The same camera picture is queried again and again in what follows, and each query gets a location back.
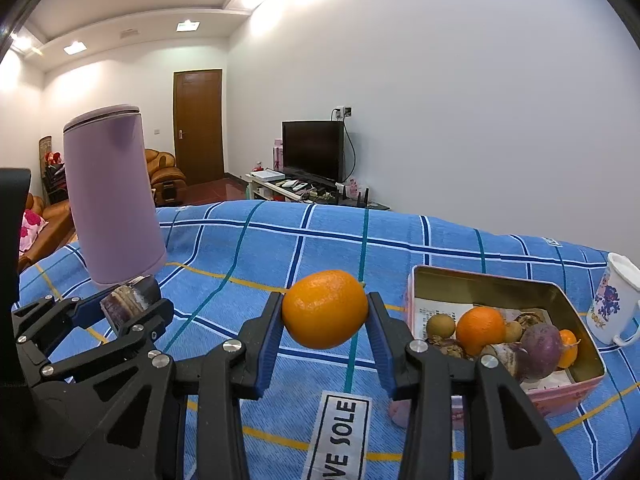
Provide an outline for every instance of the television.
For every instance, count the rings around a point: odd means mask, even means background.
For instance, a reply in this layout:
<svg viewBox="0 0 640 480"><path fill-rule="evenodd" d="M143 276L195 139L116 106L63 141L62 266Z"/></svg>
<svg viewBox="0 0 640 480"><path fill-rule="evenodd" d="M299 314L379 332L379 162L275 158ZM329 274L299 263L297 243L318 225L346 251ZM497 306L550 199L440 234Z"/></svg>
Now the television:
<svg viewBox="0 0 640 480"><path fill-rule="evenodd" d="M341 182L343 132L342 121L283 122L284 171L308 173L332 182Z"/></svg>

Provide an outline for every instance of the purple thermos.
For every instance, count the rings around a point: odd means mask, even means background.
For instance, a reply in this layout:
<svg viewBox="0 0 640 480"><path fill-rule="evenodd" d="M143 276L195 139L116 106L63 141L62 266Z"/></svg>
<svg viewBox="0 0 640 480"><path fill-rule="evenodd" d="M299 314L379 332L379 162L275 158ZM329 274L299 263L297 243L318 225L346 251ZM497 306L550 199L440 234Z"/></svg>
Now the purple thermos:
<svg viewBox="0 0 640 480"><path fill-rule="evenodd" d="M99 287L166 261L146 172L140 109L100 108L64 128L66 186L82 256Z"/></svg>

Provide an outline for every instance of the floral pillow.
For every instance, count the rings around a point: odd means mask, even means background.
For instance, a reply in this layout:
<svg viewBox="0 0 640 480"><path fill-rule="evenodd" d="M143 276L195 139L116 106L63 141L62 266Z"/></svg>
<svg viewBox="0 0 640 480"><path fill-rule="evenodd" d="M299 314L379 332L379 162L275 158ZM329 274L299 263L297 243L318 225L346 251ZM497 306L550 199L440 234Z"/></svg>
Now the floral pillow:
<svg viewBox="0 0 640 480"><path fill-rule="evenodd" d="M40 215L36 215L31 209L25 209L20 228L20 256L28 251L44 229L47 222Z"/></svg>

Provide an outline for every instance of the red tile floor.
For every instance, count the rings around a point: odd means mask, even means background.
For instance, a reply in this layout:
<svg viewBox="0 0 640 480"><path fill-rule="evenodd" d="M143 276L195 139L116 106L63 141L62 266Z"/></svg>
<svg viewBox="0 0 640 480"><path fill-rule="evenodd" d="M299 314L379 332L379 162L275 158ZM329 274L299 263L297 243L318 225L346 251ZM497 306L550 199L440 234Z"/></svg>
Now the red tile floor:
<svg viewBox="0 0 640 480"><path fill-rule="evenodd" d="M202 205L225 200L244 200L246 186L231 178L189 186L184 192L184 205Z"/></svg>

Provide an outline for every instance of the small orange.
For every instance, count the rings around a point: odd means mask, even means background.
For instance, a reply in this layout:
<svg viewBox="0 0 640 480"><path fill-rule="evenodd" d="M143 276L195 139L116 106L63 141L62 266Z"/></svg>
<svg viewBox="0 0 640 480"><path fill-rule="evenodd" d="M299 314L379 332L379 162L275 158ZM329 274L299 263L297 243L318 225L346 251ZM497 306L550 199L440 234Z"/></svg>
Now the small orange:
<svg viewBox="0 0 640 480"><path fill-rule="evenodd" d="M561 330L560 331L560 339L564 345L573 345L567 348L562 355L560 356L560 362L558 363L558 368L568 368L572 364L575 363L575 360L578 357L578 339L575 337L575 334L571 332L571 330Z"/></svg>
<svg viewBox="0 0 640 480"><path fill-rule="evenodd" d="M469 355L478 355L486 345L504 343L505 337L500 312L488 306L467 310L456 325L456 339Z"/></svg>
<svg viewBox="0 0 640 480"><path fill-rule="evenodd" d="M282 300L282 321L302 346L338 346L362 326L369 313L362 285L343 270L323 270L295 283Z"/></svg>

